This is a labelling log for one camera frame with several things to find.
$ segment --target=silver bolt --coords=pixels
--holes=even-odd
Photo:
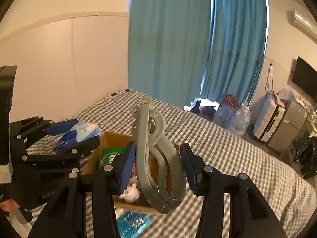
[[[111,171],[112,170],[112,165],[105,165],[104,167],[103,167],[103,169],[105,170],[105,171]]]
[[[206,172],[210,172],[210,173],[214,170],[214,168],[212,166],[205,166],[204,169]]]
[[[71,172],[71,173],[68,175],[68,177],[69,177],[70,179],[74,179],[74,178],[77,177],[77,173],[76,173],[76,172]]]
[[[240,177],[240,179],[242,179],[242,180],[248,179],[248,176],[247,176],[245,173],[239,174],[239,177]]]

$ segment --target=black tv screen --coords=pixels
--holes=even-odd
[[[297,59],[292,81],[302,90],[307,92],[309,96],[316,99],[317,71],[300,57]]]

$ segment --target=white suitcase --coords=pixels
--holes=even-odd
[[[268,95],[263,108],[253,127],[253,134],[259,140],[267,142],[280,123],[285,112],[282,101],[277,102],[273,96]]]

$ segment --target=blue plastic packet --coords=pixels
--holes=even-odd
[[[57,154],[65,152],[68,148],[87,140],[89,138],[100,136],[101,130],[95,123],[79,121],[71,129],[60,138],[56,143],[54,151]]]
[[[118,229],[123,238],[135,238],[151,223],[144,214],[126,212],[118,220]]]

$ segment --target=bed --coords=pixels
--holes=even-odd
[[[139,104],[143,96],[135,90],[123,90],[102,99],[76,117],[97,123],[102,131],[129,135],[134,121],[130,109]],[[165,117],[165,135],[172,142],[188,142],[194,154],[223,174],[236,176],[240,172],[247,173],[283,224],[287,236],[296,237],[300,233],[316,209],[316,193],[310,184],[288,165],[220,126],[176,106],[153,101],[154,108]],[[55,139],[43,138],[30,147],[28,153],[51,154]],[[81,170],[87,160],[82,160]],[[195,237],[202,202],[203,198],[195,197],[187,184],[183,203],[168,215],[149,214],[152,223],[139,237]],[[33,220],[29,228],[42,208],[40,206],[32,211]],[[87,237],[92,238],[91,196],[87,198],[86,213]],[[229,215],[229,196],[225,196],[223,237],[229,236]]]

